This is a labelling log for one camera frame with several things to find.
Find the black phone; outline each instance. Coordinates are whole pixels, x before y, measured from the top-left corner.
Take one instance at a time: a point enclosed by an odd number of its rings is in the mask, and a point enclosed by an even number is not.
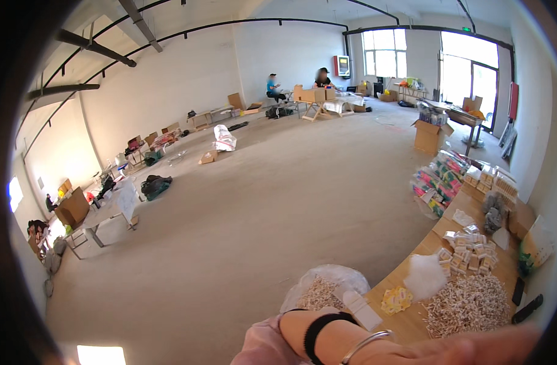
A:
[[[518,281],[516,281],[516,288],[514,289],[514,296],[511,297],[511,301],[518,306],[522,302],[524,286],[525,286],[525,282],[522,280],[522,278],[518,277]]]

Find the stack of plastic bags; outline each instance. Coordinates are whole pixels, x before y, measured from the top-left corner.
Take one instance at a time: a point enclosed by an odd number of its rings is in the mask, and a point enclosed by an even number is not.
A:
[[[423,200],[437,217],[463,186],[469,164],[457,153],[440,150],[428,166],[421,167],[410,181],[414,194]]]

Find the white cloth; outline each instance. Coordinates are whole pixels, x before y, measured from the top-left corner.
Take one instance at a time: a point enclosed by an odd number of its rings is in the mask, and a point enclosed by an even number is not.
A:
[[[229,131],[228,127],[218,124],[214,127],[215,149],[218,151],[234,151],[236,149],[236,137]]]
[[[93,228],[114,215],[124,215],[130,223],[134,214],[136,203],[136,187],[132,179],[125,178],[118,182],[113,188],[112,196],[109,199],[101,199],[101,207],[92,207],[82,223],[82,228]]]
[[[330,112],[341,113],[345,103],[362,106],[364,104],[364,97],[352,93],[348,96],[337,96],[335,100],[326,101],[323,107]]]

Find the black t-shirt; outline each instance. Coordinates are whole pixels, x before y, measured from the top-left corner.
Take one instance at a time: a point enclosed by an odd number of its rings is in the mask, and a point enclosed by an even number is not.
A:
[[[329,86],[329,84],[331,84],[331,80],[327,77],[325,78],[325,81],[320,82],[319,80],[315,80],[315,82],[317,83],[317,86],[319,88],[324,88],[326,86]]]

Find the person's arm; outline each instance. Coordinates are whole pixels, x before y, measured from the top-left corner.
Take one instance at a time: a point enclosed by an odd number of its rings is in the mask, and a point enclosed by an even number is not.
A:
[[[325,313],[287,312],[280,322],[282,336],[299,356],[308,359],[305,333]],[[347,321],[328,323],[318,334],[315,354],[325,365],[337,365],[370,332]],[[539,337],[533,326],[509,326],[499,331],[464,333],[448,339],[428,340],[413,346],[374,340],[350,359],[350,365],[473,365],[521,364]]]

